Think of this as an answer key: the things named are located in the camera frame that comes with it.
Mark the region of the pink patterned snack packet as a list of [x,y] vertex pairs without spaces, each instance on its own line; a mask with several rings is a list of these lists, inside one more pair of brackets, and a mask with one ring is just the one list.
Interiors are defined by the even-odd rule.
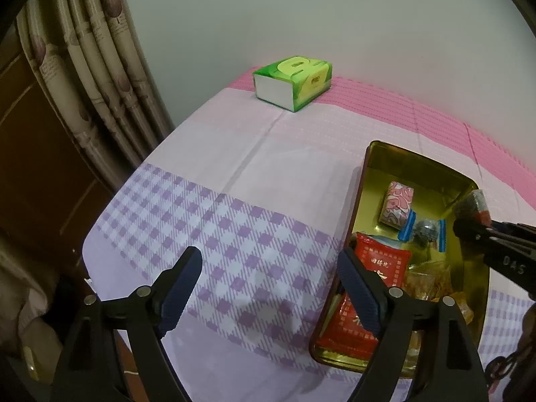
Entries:
[[409,220],[414,189],[408,185],[391,182],[383,199],[379,221],[401,230]]

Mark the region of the dark wooden cabinet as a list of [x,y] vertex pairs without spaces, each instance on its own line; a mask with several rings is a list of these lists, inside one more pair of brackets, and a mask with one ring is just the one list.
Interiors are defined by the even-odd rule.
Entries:
[[10,25],[1,42],[1,231],[56,270],[84,272],[83,241],[111,197],[46,100]]

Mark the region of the red snack packet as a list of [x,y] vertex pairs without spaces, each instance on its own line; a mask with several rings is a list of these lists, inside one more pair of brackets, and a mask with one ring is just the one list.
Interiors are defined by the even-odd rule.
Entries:
[[401,288],[411,251],[398,242],[356,233],[337,260],[344,288],[314,346],[322,351],[369,360],[378,346],[389,288]]

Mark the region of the clear orange cracker packet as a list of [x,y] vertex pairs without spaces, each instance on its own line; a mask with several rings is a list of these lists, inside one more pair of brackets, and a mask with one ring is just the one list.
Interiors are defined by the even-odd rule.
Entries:
[[406,271],[402,289],[411,298],[432,302],[450,296],[460,308],[466,324],[473,321],[474,313],[467,303],[466,295],[461,290],[454,290],[451,268],[445,261],[428,261],[412,266]]

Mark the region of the pink and purple checked tablecloth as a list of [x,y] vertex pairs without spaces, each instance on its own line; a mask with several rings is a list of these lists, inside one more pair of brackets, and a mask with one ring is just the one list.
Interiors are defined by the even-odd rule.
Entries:
[[163,340],[195,401],[345,401],[358,375],[308,341],[333,278],[368,145],[439,161],[483,189],[497,220],[535,221],[535,175],[464,122],[342,77],[301,111],[256,98],[244,74],[178,126],[83,244],[101,299],[150,285],[184,249],[203,272]]

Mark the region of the grey foil snack packet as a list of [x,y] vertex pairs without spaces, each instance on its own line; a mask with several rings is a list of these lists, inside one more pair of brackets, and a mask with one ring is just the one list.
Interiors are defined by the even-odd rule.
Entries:
[[457,219],[471,219],[486,227],[491,226],[491,216],[483,190],[477,189],[463,196],[454,206]]

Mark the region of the green tissue pack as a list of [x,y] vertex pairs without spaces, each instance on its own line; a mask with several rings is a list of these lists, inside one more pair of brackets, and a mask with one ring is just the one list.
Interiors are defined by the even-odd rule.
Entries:
[[331,88],[333,65],[295,55],[253,72],[256,97],[290,112],[298,112]]

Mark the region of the small blue-ended foil candy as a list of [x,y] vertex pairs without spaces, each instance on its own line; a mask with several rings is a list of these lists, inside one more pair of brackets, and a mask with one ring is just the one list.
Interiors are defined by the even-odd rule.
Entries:
[[446,251],[447,222],[445,219],[429,219],[411,210],[402,229],[398,232],[399,242],[414,242],[421,248],[432,247],[439,252]]

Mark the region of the beige patterned curtain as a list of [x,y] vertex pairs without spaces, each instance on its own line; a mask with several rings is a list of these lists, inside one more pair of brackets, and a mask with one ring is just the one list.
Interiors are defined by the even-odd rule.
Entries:
[[74,145],[119,190],[172,131],[134,41],[124,0],[27,0],[25,57]]

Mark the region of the brown and gold toffee tin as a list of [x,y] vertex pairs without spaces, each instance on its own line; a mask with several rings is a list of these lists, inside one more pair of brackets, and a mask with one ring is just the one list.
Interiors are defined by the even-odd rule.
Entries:
[[[391,182],[399,182],[414,189],[411,209],[417,214],[424,218],[446,220],[445,252],[439,252],[432,247],[421,248],[414,242],[399,242],[397,239],[399,230],[379,221],[383,199]],[[467,303],[474,313],[468,330],[476,346],[479,345],[483,332],[489,291],[489,269],[481,259],[471,256],[470,251],[455,236],[453,223],[456,219],[455,204],[463,196],[477,189],[478,186],[472,179],[437,161],[387,142],[371,142],[364,158],[352,218],[343,245],[350,247],[353,236],[358,232],[398,242],[403,249],[411,251],[406,271],[412,266],[428,261],[445,261],[451,268],[454,290],[465,293]],[[368,360],[333,354],[314,346],[342,292],[344,288],[335,275],[323,311],[310,338],[309,351],[313,359],[323,365],[363,372]]]

